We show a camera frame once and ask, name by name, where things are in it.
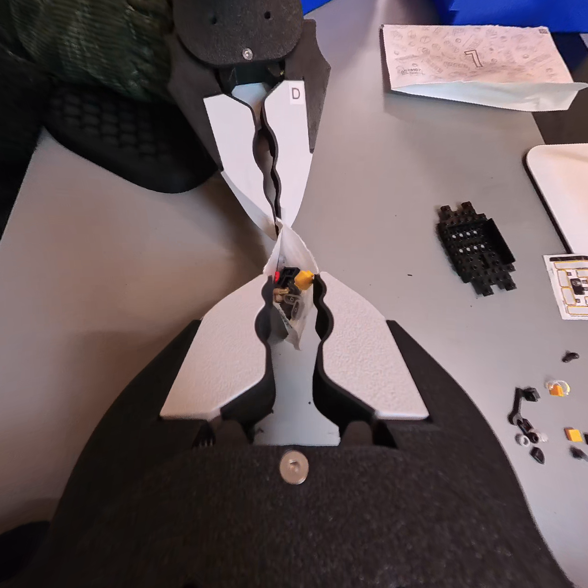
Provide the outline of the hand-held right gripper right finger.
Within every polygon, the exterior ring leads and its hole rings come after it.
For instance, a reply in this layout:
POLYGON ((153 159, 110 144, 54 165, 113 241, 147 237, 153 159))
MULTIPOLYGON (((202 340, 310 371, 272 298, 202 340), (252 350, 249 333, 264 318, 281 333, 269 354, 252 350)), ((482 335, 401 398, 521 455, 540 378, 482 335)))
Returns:
POLYGON ((429 410, 384 315, 326 271, 315 276, 313 303, 313 402, 336 425, 340 443, 355 424, 372 443, 381 422, 425 422, 429 410))

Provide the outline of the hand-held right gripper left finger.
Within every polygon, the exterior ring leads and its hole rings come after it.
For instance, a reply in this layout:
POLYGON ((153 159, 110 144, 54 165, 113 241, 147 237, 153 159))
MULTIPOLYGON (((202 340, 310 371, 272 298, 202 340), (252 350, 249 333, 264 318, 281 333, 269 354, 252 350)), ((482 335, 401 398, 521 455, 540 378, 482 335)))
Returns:
POLYGON ((234 420, 244 430, 270 415, 275 379, 268 339, 273 282, 259 275, 212 307, 160 410, 165 420, 234 420))

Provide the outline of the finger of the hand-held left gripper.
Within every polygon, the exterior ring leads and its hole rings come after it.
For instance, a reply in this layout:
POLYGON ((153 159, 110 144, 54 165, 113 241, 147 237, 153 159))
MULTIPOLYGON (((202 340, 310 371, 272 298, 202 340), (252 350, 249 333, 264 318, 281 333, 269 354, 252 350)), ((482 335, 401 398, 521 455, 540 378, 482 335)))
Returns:
POLYGON ((221 162, 221 175, 254 224, 277 239, 275 214, 256 159, 258 118, 267 84, 237 85, 232 93, 203 99, 221 162))
POLYGON ((313 157, 304 81, 285 80, 277 84, 263 101, 262 121, 273 148, 276 216, 292 227, 305 195, 313 157))

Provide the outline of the small white paper bag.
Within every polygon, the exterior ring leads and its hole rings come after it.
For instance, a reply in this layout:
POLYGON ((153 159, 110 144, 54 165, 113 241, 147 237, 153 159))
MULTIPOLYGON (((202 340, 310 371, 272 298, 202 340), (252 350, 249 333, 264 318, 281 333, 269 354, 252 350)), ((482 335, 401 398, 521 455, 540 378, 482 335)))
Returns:
POLYGON ((310 270, 315 277, 319 273, 315 259, 303 240, 292 228, 280 224, 275 246, 262 272, 271 278, 273 305, 286 329, 286 341, 299 350, 306 318, 313 305, 313 285, 305 292, 301 292, 296 286, 289 289, 277 288, 276 281, 284 267, 310 270))

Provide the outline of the person's left forearm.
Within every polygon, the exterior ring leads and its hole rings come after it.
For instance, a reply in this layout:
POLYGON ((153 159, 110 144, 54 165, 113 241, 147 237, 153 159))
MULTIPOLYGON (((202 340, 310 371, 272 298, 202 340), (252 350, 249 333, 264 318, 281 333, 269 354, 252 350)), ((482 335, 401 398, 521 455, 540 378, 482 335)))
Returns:
POLYGON ((172 1, 1 1, 1 54, 64 82, 172 102, 172 1))

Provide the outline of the grey desk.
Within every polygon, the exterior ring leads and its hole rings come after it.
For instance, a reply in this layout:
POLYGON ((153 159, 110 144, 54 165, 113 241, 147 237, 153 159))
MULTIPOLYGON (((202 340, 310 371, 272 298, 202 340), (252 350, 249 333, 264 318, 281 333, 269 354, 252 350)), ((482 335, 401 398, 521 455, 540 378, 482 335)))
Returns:
MULTIPOLYGON (((294 225, 319 268, 399 324, 494 429, 545 541, 587 587, 587 471, 538 466, 509 439, 517 358, 579 347, 543 261, 562 243, 523 167, 522 112, 387 93, 379 27, 417 1, 332 1, 312 14, 332 70, 294 225), (515 257, 515 290, 477 296, 437 235, 471 202, 515 257)), ((220 176, 145 192, 42 134, 1 239, 1 531, 48 520, 92 430, 191 319, 261 270, 270 241, 220 176)))

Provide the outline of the black toy chassis plate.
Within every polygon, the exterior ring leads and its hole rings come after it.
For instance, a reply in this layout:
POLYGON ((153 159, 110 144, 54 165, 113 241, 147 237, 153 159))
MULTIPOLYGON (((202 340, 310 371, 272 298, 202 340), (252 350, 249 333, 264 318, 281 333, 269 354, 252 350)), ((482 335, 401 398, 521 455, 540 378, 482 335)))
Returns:
POLYGON ((494 294, 494 287, 517 288, 512 273, 515 257, 495 221, 478 213, 471 202, 453 210, 442 206, 437 235, 454 271, 463 283, 471 285, 477 296, 494 294))

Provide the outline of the large flat white paper bag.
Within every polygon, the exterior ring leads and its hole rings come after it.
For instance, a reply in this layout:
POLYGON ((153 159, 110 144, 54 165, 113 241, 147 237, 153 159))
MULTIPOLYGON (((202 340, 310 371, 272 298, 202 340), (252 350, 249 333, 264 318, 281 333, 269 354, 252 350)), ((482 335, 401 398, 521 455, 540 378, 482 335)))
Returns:
POLYGON ((386 24, 380 32, 394 92, 553 112, 587 89, 573 80, 546 27, 386 24))

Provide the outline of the group of small toy pieces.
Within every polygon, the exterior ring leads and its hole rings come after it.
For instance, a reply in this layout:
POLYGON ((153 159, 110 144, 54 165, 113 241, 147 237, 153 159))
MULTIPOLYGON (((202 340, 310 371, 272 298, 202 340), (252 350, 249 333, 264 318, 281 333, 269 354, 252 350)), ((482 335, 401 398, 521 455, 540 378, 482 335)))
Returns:
POLYGON ((587 352, 576 346, 532 359, 517 358, 522 372, 509 384, 509 439, 542 473, 552 466, 586 472, 587 352))

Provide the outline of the person's black clothing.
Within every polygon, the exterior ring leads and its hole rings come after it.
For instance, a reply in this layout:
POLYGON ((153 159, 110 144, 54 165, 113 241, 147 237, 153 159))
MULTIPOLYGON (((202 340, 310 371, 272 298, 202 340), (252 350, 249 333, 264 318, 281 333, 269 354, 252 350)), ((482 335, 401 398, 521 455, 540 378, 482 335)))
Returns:
POLYGON ((1 234, 36 148, 51 91, 45 72, 1 45, 1 234))

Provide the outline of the sticker sheet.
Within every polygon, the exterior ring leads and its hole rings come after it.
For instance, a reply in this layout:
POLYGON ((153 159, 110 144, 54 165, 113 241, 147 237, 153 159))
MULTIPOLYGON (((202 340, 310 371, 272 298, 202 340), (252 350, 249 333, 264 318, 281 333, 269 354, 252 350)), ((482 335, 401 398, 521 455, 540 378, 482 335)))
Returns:
POLYGON ((587 255, 551 254, 543 260, 563 320, 587 320, 587 255))

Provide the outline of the blue plastic bin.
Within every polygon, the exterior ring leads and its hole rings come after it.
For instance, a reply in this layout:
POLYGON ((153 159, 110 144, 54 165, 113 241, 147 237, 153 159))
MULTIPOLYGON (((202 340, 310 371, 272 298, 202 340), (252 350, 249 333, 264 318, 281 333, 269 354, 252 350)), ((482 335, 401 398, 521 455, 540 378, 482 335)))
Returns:
POLYGON ((547 27, 587 33, 587 1, 433 1, 444 25, 547 27))

